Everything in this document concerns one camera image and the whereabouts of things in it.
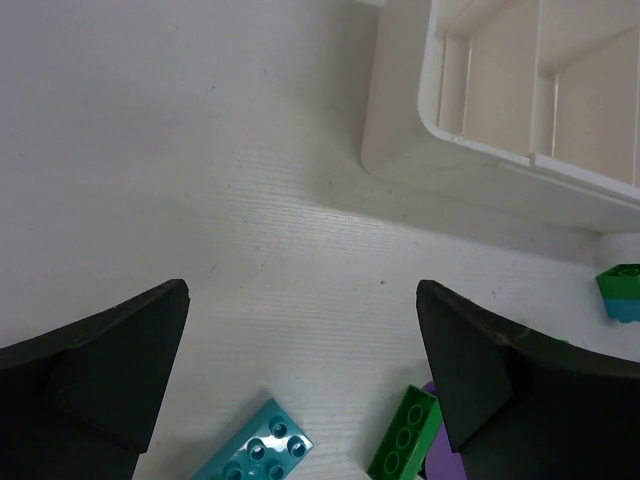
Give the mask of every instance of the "green and teal lego brick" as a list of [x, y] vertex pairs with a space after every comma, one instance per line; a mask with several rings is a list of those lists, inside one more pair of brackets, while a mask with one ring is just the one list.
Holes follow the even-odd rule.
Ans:
[[414, 480], [441, 425], [438, 398], [409, 386], [369, 465], [369, 477]]
[[640, 300], [640, 265], [622, 264], [596, 277], [602, 298]]

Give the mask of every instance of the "lego stud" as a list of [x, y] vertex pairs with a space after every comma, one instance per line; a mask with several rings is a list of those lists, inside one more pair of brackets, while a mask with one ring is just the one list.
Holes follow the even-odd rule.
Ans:
[[267, 449], [265, 448], [264, 443], [262, 443], [262, 440], [260, 440], [259, 438], [254, 438], [253, 440], [249, 441], [249, 443], [247, 444], [247, 451], [249, 452], [249, 458], [251, 458], [251, 460], [253, 460], [254, 462], [259, 462], [260, 460], [262, 460], [267, 453]]
[[396, 452], [391, 452], [384, 459], [384, 473], [387, 475], [393, 474], [400, 466], [400, 456]]
[[618, 272], [619, 277], [637, 277], [640, 270], [637, 268], [624, 268]]
[[287, 442], [287, 449], [293, 458], [302, 458], [307, 453], [307, 447], [300, 437], [293, 436]]
[[396, 435], [396, 447], [400, 450], [407, 448], [411, 443], [411, 430], [407, 427], [401, 428]]
[[229, 462], [224, 467], [225, 480], [242, 480], [242, 466], [238, 462]]
[[284, 478], [284, 468], [279, 462], [272, 462], [267, 467], [267, 475], [269, 480], [282, 480]]
[[407, 415], [407, 422], [409, 422], [409, 425], [416, 425], [417, 423], [419, 423], [420, 420], [422, 420], [423, 413], [424, 412], [422, 411], [422, 407], [420, 405], [415, 404], [413, 407], [411, 407]]
[[287, 434], [287, 425], [282, 417], [273, 417], [269, 422], [269, 430], [274, 437], [282, 438]]

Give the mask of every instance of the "white plastic bin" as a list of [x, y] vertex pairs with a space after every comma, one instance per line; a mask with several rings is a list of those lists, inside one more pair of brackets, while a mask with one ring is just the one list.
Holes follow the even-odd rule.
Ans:
[[387, 0], [372, 174], [600, 232], [640, 231], [637, 0]]

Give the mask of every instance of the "white table surface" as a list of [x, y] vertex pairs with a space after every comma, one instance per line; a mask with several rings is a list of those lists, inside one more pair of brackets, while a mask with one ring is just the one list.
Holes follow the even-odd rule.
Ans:
[[0, 6], [0, 275], [9, 345], [169, 278], [192, 304], [137, 480], [188, 479], [269, 394], [317, 443], [291, 479], [364, 479], [430, 379], [415, 288], [437, 279], [640, 360], [593, 277], [601, 238], [368, 176], [377, 8], [350, 0]]

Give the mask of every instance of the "lego brick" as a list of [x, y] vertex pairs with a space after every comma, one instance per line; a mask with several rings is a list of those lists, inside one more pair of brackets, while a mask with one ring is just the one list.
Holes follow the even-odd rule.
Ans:
[[441, 424], [437, 397], [409, 386], [367, 470], [369, 477], [414, 480]]
[[282, 480], [312, 448], [272, 398], [191, 480]]
[[[422, 389], [437, 396], [433, 382], [427, 383]], [[451, 451], [449, 436], [444, 422], [427, 452], [418, 475], [424, 480], [466, 480], [467, 478], [462, 465], [462, 457], [459, 453]]]
[[640, 299], [640, 265], [622, 264], [596, 277], [603, 298]]
[[622, 323], [640, 321], [640, 300], [632, 298], [605, 298], [604, 306], [609, 318]]

